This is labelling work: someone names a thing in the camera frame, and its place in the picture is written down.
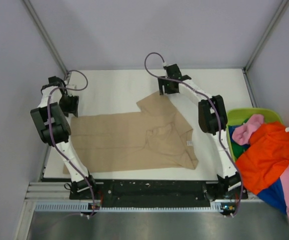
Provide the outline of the beige t shirt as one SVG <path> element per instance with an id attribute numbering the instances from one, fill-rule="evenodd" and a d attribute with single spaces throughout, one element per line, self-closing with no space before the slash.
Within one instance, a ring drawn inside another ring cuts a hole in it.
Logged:
<path id="1" fill-rule="evenodd" d="M 93 173 L 165 168 L 195 170 L 193 128 L 166 95 L 155 92 L 139 112 L 73 117 L 71 141 Z"/>

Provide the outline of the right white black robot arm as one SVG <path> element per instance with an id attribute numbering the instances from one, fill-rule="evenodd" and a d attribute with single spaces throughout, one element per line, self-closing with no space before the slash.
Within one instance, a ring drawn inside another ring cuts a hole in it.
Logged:
<path id="1" fill-rule="evenodd" d="M 242 198 L 241 176 L 233 163 L 227 140 L 227 111 L 221 95 L 211 95 L 183 75 L 177 64 L 163 63 L 165 76 L 157 78 L 161 95 L 181 94 L 197 106 L 197 120 L 201 131 L 211 137 L 217 154 L 214 160 L 217 184 L 215 189 L 204 188 L 207 199 L 217 197 L 237 200 Z"/>

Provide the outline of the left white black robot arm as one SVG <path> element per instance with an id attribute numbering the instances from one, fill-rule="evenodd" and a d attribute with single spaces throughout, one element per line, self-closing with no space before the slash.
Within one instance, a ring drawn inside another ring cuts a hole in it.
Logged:
<path id="1" fill-rule="evenodd" d="M 69 95 L 65 81 L 59 77 L 48 78 L 41 88 L 39 105 L 30 111 L 38 135 L 43 143 L 55 148 L 71 178 L 70 191 L 82 193 L 86 198 L 97 195 L 98 186 L 83 165 L 71 141 L 69 116 L 78 116 L 79 97 Z"/>

